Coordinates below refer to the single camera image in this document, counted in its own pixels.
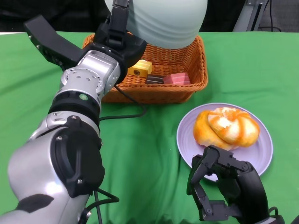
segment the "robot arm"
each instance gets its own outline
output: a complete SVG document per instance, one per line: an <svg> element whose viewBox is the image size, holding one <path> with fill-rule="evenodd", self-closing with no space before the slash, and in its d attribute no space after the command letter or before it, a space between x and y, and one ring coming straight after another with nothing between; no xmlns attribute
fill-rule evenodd
<svg viewBox="0 0 299 224"><path fill-rule="evenodd" d="M40 53L64 71L48 115L9 162L8 177L19 203L0 217L0 224L87 222L94 206L85 205L105 175L100 155L101 99L124 79L127 67L142 57L147 44L127 34L126 22L122 25L103 24L97 32L102 39L80 49L59 36L42 16L25 23Z"/></svg>

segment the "black background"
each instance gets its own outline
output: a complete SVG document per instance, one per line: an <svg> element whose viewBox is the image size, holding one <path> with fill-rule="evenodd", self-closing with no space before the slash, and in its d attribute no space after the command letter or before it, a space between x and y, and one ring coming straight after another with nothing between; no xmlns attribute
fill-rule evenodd
<svg viewBox="0 0 299 224"><path fill-rule="evenodd" d="M201 32L233 31L245 0L208 0ZM0 0L0 32L24 32L42 14L56 31L95 32L108 16L104 0Z"/></svg>

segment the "pink block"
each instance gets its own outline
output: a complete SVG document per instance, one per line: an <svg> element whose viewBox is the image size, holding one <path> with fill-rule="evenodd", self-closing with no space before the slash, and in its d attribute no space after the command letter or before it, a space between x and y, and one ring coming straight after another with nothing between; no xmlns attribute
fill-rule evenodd
<svg viewBox="0 0 299 224"><path fill-rule="evenodd" d="M177 83L173 83L174 85L190 85L190 81L184 81L184 82L177 82Z"/></svg>
<svg viewBox="0 0 299 224"><path fill-rule="evenodd" d="M187 81L190 82L189 76L186 72L171 74L163 78L163 81L165 84L174 84L174 83L187 82Z"/></svg>

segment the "bread roll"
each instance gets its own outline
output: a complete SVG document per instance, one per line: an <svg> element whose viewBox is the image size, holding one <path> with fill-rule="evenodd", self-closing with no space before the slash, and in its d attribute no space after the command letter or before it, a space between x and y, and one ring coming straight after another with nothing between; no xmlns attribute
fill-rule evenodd
<svg viewBox="0 0 299 224"><path fill-rule="evenodd" d="M223 107L209 112L208 123L223 141L241 147L253 145L260 133L250 114L235 108Z"/></svg>
<svg viewBox="0 0 299 224"><path fill-rule="evenodd" d="M201 112L195 122L193 135L196 142L203 146L214 145L225 150L232 150L238 146L232 145L221 139L216 132L210 127L208 116L210 111Z"/></svg>

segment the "purple plate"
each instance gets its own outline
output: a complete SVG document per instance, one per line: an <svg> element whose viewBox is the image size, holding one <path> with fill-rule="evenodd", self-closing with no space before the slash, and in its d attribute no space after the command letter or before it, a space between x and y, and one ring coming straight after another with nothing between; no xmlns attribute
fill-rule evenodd
<svg viewBox="0 0 299 224"><path fill-rule="evenodd" d="M239 147L235 150L232 150L231 152L234 153L234 157L236 159L250 162L255 167L257 173L259 175L262 175L268 168L272 160L273 144L271 136L265 125L254 114L241 107L231 104L204 104L194 108L183 117L183 119L179 123L177 131L177 144L181 156L189 165L189 167L191 167L192 158L198 154L203 154L205 146L201 146L195 141L193 137L193 127L200 112L205 110L212 111L218 107L234 107L242 111L246 111L258 123L260 127L260 135L257 142L248 148ZM211 181L217 180L217 176L215 174L213 174L212 176L206 175L205 178Z"/></svg>

